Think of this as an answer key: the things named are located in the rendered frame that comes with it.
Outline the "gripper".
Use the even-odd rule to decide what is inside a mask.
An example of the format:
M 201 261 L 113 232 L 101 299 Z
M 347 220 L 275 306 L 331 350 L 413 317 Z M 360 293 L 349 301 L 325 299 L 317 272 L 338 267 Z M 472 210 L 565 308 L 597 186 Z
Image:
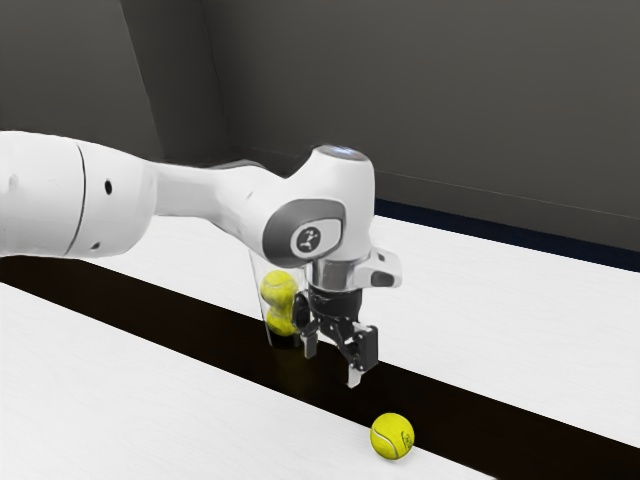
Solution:
M 292 307 L 292 322 L 300 331 L 305 358 L 316 355 L 320 329 L 347 362 L 349 388 L 358 386 L 379 361 L 378 329 L 358 321 L 361 305 L 361 289 L 330 292 L 309 286 L 295 295 Z

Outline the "yellow tennis ball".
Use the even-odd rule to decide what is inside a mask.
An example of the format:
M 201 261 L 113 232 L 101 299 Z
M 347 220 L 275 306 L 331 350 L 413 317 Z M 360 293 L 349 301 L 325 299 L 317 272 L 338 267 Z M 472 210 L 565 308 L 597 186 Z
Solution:
M 259 286 L 262 299 L 272 307 L 287 307 L 293 302 L 298 291 L 295 278 L 282 270 L 267 273 Z
M 370 428 L 370 444 L 373 450 L 387 460 L 403 458 L 410 452 L 414 442 L 413 426 L 397 413 L 380 415 Z
M 269 330 L 279 336 L 289 337 L 297 332 L 292 323 L 292 305 L 270 306 L 266 314 Z

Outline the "clear plastic ball tube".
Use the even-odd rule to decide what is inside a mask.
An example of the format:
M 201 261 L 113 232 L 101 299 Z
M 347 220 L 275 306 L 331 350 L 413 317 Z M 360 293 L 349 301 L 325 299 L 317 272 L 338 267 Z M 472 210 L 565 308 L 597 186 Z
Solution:
M 278 267 L 253 251 L 249 258 L 269 344 L 278 349 L 300 348 L 292 315 L 295 295 L 306 289 L 304 270 Z

